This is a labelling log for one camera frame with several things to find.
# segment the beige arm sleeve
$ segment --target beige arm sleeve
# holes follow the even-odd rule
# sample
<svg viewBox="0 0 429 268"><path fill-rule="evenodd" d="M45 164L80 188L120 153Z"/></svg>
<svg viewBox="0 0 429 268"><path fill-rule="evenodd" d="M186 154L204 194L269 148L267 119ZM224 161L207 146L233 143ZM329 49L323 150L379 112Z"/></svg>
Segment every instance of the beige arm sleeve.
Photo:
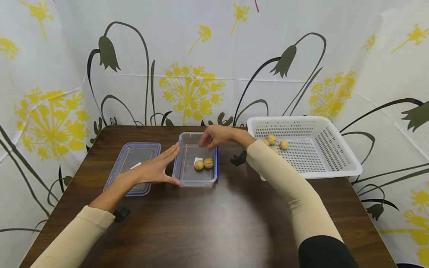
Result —
<svg viewBox="0 0 429 268"><path fill-rule="evenodd" d="M85 206L31 267L79 267L114 220L110 212Z"/></svg>
<svg viewBox="0 0 429 268"><path fill-rule="evenodd" d="M247 148L247 162L285 199L298 247L305 239L316 235L343 241L313 187L262 140L256 140Z"/></svg>

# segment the black clamp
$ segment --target black clamp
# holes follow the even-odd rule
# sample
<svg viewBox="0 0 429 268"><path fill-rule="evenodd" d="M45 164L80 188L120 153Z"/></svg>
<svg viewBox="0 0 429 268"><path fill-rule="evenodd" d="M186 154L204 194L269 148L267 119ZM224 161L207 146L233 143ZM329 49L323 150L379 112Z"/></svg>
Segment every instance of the black clamp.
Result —
<svg viewBox="0 0 429 268"><path fill-rule="evenodd" d="M119 211L115 210L113 216L115 216L115 223L121 223L124 219L131 213L131 210L128 208L121 208Z"/></svg>
<svg viewBox="0 0 429 268"><path fill-rule="evenodd" d="M246 150L244 150L239 156L233 155L230 159L230 162L234 166L239 166L242 163L246 162L246 157L247 157L247 152Z"/></svg>

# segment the black sleeve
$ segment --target black sleeve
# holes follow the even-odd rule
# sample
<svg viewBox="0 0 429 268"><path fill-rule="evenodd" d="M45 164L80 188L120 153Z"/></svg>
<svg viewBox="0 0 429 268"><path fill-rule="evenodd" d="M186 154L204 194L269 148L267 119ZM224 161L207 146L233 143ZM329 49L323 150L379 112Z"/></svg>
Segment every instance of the black sleeve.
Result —
<svg viewBox="0 0 429 268"><path fill-rule="evenodd" d="M358 268L343 242L327 235L305 239L298 248L300 268Z"/></svg>

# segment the plastic container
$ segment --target plastic container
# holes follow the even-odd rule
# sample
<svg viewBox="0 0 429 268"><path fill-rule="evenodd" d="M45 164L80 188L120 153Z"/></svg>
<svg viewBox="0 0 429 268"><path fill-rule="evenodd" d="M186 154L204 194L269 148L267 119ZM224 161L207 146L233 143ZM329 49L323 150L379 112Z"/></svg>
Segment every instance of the plastic container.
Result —
<svg viewBox="0 0 429 268"><path fill-rule="evenodd" d="M180 187L212 187L218 179L218 148L211 152L198 147L203 132L183 132L179 136L180 151L174 160L172 176L180 180ZM195 158L213 158L211 169L196 170L193 167Z"/></svg>
<svg viewBox="0 0 429 268"><path fill-rule="evenodd" d="M252 117L248 132L257 139L274 135L279 154L306 179L358 176L362 166L332 122L322 116ZM289 142L288 150L280 141Z"/></svg>
<svg viewBox="0 0 429 268"><path fill-rule="evenodd" d="M153 142L130 142L122 147L112 172L110 172L109 179L104 186L104 190L112 184L113 180L120 174L127 170L135 168L139 163L157 157L161 152L161 145ZM150 184L138 184L134 186L126 196L145 196L151 190Z"/></svg>

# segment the left hand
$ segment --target left hand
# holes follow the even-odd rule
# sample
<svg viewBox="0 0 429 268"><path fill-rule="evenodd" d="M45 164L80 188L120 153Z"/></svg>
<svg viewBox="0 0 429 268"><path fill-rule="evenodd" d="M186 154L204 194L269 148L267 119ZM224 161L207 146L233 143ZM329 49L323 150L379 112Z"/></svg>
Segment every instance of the left hand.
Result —
<svg viewBox="0 0 429 268"><path fill-rule="evenodd" d="M165 168L173 161L179 153L179 143L177 142L154 159L143 162L141 165L130 169L119 176L131 179L134 185L140 183L167 182L180 185L176 178L167 176Z"/></svg>

